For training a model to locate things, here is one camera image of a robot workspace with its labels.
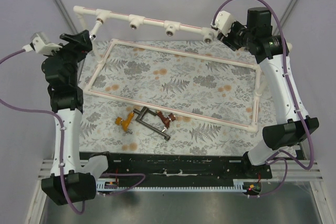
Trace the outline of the white water faucet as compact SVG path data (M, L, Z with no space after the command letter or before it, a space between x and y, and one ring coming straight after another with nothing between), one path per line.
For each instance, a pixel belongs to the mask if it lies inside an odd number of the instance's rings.
M97 20L96 23L95 23L95 25L94 25L94 27L93 27L93 29L89 32L89 38L90 38L90 40L95 40L96 39L97 32L98 32L99 28L101 27L101 25L102 25L102 22L100 22L100 21Z

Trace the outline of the white pipe frame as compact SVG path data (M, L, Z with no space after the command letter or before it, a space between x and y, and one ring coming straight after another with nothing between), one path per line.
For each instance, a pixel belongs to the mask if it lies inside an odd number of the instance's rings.
M93 8L87 8L87 7L82 7L82 6L74 6L73 11L75 12L77 18L79 19L81 26L84 29L88 28L84 15L92 15L96 17L96 21L98 20L102 22L102 25L108 19L117 19L117 20L122 20L122 21L130 23L130 27L132 27L132 29L134 30L138 29L140 25L150 25L150 26L155 26L155 27L162 27L162 28L165 28L167 33L168 32L174 33L176 31L181 30L181 31L186 31L186 32L202 35L204 38L204 41L208 41L208 42L212 42L215 36L215 33L211 31L209 28L206 28L206 27L201 28L201 27L196 27L196 26L185 25L185 24L181 24L179 22L174 22L171 20L157 20L157 19L146 18L144 16L139 16L139 15L134 15L134 14L130 14L130 15L120 14L120 13L112 12L110 10L93 9ZM256 73L256 77L255 77L255 89L254 89L253 107L252 107L253 116L251 119L251 123L248 125L245 125L245 124L240 124L236 122L225 121L221 119L212 118L209 116L203 116L203 115L199 115L195 113L184 112L184 111L176 110L173 108L167 108L164 106L150 104L150 103L137 101L137 100L129 99L129 98L123 98L117 95L107 94L107 93L98 92L98 91L93 90L92 86L94 82L96 81L98 75L100 74L101 70L105 66L107 58L110 56L112 48L116 45L128 46L132 48L144 49L144 50L149 50L149 51L156 51L160 53L178 55L182 57L189 57L189 58L194 58L194 59L199 59L199 60L206 60L206 61L211 61L211 62L216 62L216 63L223 63L223 64L235 66L235 67L243 67L243 68L254 70ZM163 47L144 45L144 44L139 44L139 43L130 42L130 41L118 40L118 39L110 40L107 50L103 56L100 56L98 54L98 49L97 49L96 44L93 45L93 52L96 57L97 67L95 71L93 72L92 76L90 77L89 82L84 87L83 92L87 95L95 95L97 97L102 97L102 98L110 99L113 101L129 103L131 105L147 106L150 109L159 110L162 112L173 112L173 114L175 115L197 119L197 120L201 120L201 121L208 122L208 123L215 123L215 124L219 124L222 126L229 126L229 127L233 127L233 128L240 129L240 130L245 130L251 133L258 132L258 110L259 110L259 104L260 104L260 97L266 87L266 82L260 81L261 68L255 63L252 64L252 63L247 63L247 62L242 62L242 61L223 59L219 57L196 54L192 52L184 52L180 50L168 49L168 48L163 48Z

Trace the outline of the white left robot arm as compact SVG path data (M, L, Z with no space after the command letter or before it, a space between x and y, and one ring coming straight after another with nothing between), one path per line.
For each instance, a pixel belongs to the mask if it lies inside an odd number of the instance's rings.
M41 189L59 206L94 199L96 182L108 168L106 154L92 156L85 166L79 155L83 90L78 86L78 64L92 50L90 33L62 34L60 39L66 44L55 45L41 66L56 116L54 161Z

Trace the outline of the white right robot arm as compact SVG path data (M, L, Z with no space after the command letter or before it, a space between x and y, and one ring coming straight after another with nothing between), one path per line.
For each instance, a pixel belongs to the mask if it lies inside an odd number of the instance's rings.
M246 25L230 13L220 11L213 28L218 31L217 39L230 49L247 48L266 77L277 123L264 127L262 141L245 154L251 165L263 165L284 147L306 140L319 127L319 121L310 117L302 104L291 74L289 49L280 36L272 34L270 10L250 8Z

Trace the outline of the orange water faucet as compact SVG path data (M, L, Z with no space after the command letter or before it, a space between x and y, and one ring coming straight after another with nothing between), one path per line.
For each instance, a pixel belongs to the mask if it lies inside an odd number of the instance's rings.
M129 125L134 118L134 112L130 112L128 117L124 120L121 117L117 117L115 120L115 124L121 126L124 132L132 134L132 131L129 129Z

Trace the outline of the brown water faucet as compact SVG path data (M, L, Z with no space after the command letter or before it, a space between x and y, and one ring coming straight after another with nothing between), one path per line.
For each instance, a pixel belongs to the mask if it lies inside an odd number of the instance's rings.
M176 117L173 113L170 113L168 116L164 116L161 111L157 111L156 114L167 129L170 127L170 123L176 120Z

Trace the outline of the floral pattern mat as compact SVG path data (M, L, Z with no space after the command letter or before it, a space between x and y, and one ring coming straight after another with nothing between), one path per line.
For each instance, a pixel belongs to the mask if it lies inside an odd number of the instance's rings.
M92 89L184 112L248 125L253 116L252 69L116 45ZM86 95L80 131L83 152L241 156L262 139L232 127L178 116L169 141L132 121L115 124L134 105Z

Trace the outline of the dark grey metal faucet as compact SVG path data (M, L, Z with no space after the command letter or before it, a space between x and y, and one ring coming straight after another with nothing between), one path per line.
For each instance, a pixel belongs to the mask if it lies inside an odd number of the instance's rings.
M133 109L133 112L136 114L136 122L161 136L166 141L171 139L171 136L167 134L168 129L163 125L161 119L157 116L156 111L144 106L140 110Z

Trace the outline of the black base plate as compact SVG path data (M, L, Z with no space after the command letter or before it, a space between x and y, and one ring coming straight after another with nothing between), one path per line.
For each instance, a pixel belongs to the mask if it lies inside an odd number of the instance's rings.
M271 179L270 166L251 166L242 156L195 156L111 153L107 173L117 173L119 186L220 187L234 179Z

